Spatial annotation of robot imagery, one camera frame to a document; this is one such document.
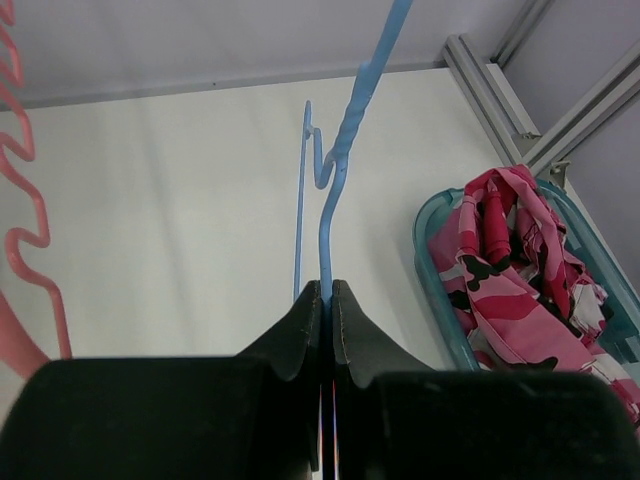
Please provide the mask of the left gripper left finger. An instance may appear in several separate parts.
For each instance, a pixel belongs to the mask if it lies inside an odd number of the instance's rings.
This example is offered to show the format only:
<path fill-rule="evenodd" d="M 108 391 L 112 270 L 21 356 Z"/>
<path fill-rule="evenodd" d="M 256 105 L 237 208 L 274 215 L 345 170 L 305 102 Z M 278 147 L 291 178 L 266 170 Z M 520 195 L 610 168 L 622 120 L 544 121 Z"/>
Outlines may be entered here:
<path fill-rule="evenodd" d="M 5 479 L 308 479 L 320 287 L 233 356 L 57 360 L 1 430 Z"/>

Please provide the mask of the blue wire hanger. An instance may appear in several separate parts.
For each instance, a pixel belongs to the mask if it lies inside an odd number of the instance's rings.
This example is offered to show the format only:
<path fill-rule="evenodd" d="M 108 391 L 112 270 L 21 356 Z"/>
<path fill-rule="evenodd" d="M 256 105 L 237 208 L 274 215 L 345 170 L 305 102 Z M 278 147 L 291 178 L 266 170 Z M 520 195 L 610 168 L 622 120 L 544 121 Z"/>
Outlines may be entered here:
<path fill-rule="evenodd" d="M 343 118 L 334 142 L 327 152 L 323 151 L 321 129 L 312 124 L 312 104 L 310 101 L 305 102 L 301 131 L 294 244 L 294 297 L 298 297 L 301 293 L 307 152 L 312 152 L 314 187 L 318 190 L 328 191 L 318 226 L 318 261 L 321 299 L 325 307 L 330 307 L 333 283 L 331 226 L 346 184 L 351 150 L 412 5 L 413 3 L 407 0 L 396 0 L 392 3 L 371 59 L 362 63 L 357 70 Z"/>

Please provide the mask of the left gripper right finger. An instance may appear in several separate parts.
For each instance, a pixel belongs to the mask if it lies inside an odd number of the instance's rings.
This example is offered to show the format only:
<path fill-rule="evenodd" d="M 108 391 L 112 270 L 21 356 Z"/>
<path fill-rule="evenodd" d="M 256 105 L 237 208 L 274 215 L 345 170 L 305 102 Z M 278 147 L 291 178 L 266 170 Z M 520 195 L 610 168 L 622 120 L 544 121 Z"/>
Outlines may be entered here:
<path fill-rule="evenodd" d="M 338 473 L 343 479 L 635 479 L 620 401 L 576 373 L 436 371 L 333 284 Z"/>

